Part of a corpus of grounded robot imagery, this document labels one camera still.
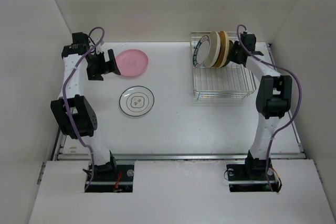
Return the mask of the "pink plate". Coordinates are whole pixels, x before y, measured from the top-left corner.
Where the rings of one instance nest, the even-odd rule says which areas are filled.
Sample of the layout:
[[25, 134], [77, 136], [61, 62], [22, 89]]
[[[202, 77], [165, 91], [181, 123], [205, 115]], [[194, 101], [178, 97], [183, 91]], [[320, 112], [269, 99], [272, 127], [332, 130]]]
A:
[[137, 77], [144, 73], [149, 64], [148, 56], [141, 50], [128, 49], [116, 56], [120, 75], [124, 77]]

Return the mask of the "yellow plate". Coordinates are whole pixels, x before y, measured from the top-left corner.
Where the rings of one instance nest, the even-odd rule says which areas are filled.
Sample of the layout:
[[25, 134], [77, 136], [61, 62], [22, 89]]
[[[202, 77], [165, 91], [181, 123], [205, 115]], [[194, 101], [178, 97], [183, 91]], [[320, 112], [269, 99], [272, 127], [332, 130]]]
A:
[[226, 64], [230, 49], [230, 40], [228, 34], [225, 31], [220, 31], [218, 34], [220, 37], [221, 49], [215, 63], [215, 68], [221, 68]]

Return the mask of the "cream white plate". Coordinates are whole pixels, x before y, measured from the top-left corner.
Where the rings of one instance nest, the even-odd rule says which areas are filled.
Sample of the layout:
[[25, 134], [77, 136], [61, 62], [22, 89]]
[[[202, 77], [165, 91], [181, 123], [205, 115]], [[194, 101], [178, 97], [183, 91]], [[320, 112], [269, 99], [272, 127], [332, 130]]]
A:
[[221, 49], [221, 38], [218, 32], [212, 31], [209, 34], [209, 38], [210, 38], [209, 42], [210, 48], [207, 58], [204, 62], [205, 68], [210, 68], [216, 63]]

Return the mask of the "white plate green rim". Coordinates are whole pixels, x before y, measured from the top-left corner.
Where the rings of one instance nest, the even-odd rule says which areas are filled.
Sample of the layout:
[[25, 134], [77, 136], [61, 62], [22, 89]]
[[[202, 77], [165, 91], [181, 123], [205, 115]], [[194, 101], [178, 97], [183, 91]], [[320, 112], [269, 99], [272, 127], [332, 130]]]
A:
[[211, 39], [209, 35], [204, 35], [197, 42], [193, 52], [193, 66], [201, 67], [208, 57], [211, 48]]

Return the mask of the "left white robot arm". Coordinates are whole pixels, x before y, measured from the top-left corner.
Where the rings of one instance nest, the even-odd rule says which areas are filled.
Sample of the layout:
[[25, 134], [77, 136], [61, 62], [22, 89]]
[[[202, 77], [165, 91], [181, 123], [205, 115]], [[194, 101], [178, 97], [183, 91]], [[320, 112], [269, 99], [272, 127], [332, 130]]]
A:
[[86, 173], [112, 180], [118, 172], [116, 161], [95, 134], [98, 118], [84, 95], [84, 85], [87, 81], [102, 81], [108, 73], [119, 75], [120, 70], [113, 50], [108, 50], [106, 61], [98, 47], [90, 35], [72, 34], [71, 45], [64, 46], [61, 53], [65, 65], [62, 90], [50, 107], [62, 133], [78, 140], [89, 152], [91, 165]]

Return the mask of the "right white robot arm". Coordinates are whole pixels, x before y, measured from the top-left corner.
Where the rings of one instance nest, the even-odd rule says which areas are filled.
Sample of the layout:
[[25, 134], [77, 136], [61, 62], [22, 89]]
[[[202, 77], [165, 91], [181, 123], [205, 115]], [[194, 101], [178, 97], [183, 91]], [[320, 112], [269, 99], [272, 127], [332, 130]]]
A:
[[228, 58], [248, 69], [259, 82], [255, 102], [259, 115], [258, 126], [243, 172], [250, 180], [266, 180], [276, 129], [291, 107], [292, 77], [282, 75], [273, 64], [258, 57], [261, 53], [255, 50], [254, 34], [245, 31], [238, 33], [237, 38]]

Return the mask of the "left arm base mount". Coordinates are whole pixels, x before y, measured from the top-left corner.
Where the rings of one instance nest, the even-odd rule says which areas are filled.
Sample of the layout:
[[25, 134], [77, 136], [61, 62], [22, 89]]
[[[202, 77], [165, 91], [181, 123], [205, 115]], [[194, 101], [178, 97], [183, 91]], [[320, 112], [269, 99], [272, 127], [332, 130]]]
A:
[[92, 182], [91, 176], [86, 171], [87, 179], [85, 183], [86, 193], [132, 193], [134, 179], [134, 165], [121, 164], [117, 165], [116, 172], [98, 172], [95, 170], [95, 175]]

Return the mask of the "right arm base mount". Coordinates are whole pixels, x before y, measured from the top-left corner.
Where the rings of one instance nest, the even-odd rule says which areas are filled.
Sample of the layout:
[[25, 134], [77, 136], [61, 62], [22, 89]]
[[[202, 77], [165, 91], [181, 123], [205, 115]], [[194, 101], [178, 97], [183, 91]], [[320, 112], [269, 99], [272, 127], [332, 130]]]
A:
[[249, 172], [245, 164], [229, 163], [226, 165], [224, 177], [228, 180], [231, 193], [245, 192], [280, 192], [282, 181], [270, 168], [268, 179], [265, 170]]

